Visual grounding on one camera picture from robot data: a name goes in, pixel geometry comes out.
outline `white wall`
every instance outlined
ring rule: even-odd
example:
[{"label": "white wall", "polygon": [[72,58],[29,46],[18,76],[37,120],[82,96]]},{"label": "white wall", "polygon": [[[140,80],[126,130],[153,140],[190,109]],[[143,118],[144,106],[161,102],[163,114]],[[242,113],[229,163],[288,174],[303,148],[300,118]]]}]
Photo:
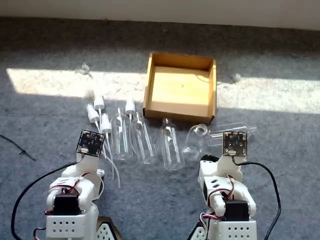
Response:
[{"label": "white wall", "polygon": [[320,0],[1,0],[0,16],[320,30]]}]

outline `glass bottle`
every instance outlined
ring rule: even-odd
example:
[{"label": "glass bottle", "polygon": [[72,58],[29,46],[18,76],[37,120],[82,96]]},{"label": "glass bottle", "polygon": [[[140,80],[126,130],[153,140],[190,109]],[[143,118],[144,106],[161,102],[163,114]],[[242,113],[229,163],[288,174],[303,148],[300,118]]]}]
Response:
[{"label": "glass bottle", "polygon": [[118,108],[118,113],[111,119],[112,155],[115,160],[130,160],[133,157],[129,126],[129,118]]},{"label": "glass bottle", "polygon": [[177,127],[170,119],[164,118],[161,131],[161,151],[164,169],[175,171],[185,166],[185,161],[179,150]]},{"label": "glass bottle", "polygon": [[136,112],[136,118],[132,121],[130,131],[132,147],[138,161],[143,164],[153,164],[158,159],[155,145],[150,135],[148,121]]},{"label": "glass bottle", "polygon": [[205,124],[198,124],[190,128],[182,154],[185,160],[198,161],[200,160],[201,152],[204,151],[205,143],[209,140],[209,131]]},{"label": "glass bottle", "polygon": [[225,131],[234,131],[234,132],[247,132],[248,139],[252,136],[257,130],[256,126],[249,126],[244,122],[234,122],[223,125],[212,125],[207,126],[207,129],[210,134],[208,141],[209,146],[220,146],[223,141],[223,132]]}]

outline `white spray cap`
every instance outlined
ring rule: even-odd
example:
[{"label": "white spray cap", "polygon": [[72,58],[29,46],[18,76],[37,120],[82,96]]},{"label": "white spray cap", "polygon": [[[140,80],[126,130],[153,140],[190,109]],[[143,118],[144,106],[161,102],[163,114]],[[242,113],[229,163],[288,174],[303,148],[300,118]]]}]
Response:
[{"label": "white spray cap", "polygon": [[111,133],[111,123],[109,121],[108,114],[103,113],[101,115],[101,133],[109,134]]},{"label": "white spray cap", "polygon": [[125,113],[135,114],[135,112],[136,112],[135,100],[132,97],[130,97],[126,100]]},{"label": "white spray cap", "polygon": [[86,106],[86,111],[88,113],[88,119],[89,119],[90,123],[94,124],[96,121],[97,122],[99,121],[99,114],[94,109],[94,106],[92,106],[92,104],[88,104]]},{"label": "white spray cap", "polygon": [[94,109],[99,110],[99,109],[104,109],[105,108],[105,101],[104,97],[99,94],[98,92],[94,93]]}]

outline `perforated plastic panel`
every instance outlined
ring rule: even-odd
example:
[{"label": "perforated plastic panel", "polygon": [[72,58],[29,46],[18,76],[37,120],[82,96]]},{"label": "perforated plastic panel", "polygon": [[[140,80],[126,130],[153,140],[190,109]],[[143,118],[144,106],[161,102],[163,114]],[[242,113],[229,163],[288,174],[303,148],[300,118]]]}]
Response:
[{"label": "perforated plastic panel", "polygon": [[100,228],[96,232],[96,239],[97,240],[117,240],[107,223],[101,224]]},{"label": "perforated plastic panel", "polygon": [[83,238],[85,236],[85,215],[46,217],[47,238]]},{"label": "perforated plastic panel", "polygon": [[205,240],[207,236],[207,233],[205,232],[205,229],[202,226],[198,226],[190,240]]},{"label": "perforated plastic panel", "polygon": [[251,221],[221,221],[218,223],[217,240],[257,240],[257,223]]}]

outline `open box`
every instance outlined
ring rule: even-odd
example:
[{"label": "open box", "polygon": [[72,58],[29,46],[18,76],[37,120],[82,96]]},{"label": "open box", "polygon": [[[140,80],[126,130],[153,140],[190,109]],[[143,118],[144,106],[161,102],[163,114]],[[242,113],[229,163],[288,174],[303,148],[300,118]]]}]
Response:
[{"label": "open box", "polygon": [[209,124],[216,114],[216,61],[210,57],[151,53],[143,115]]}]

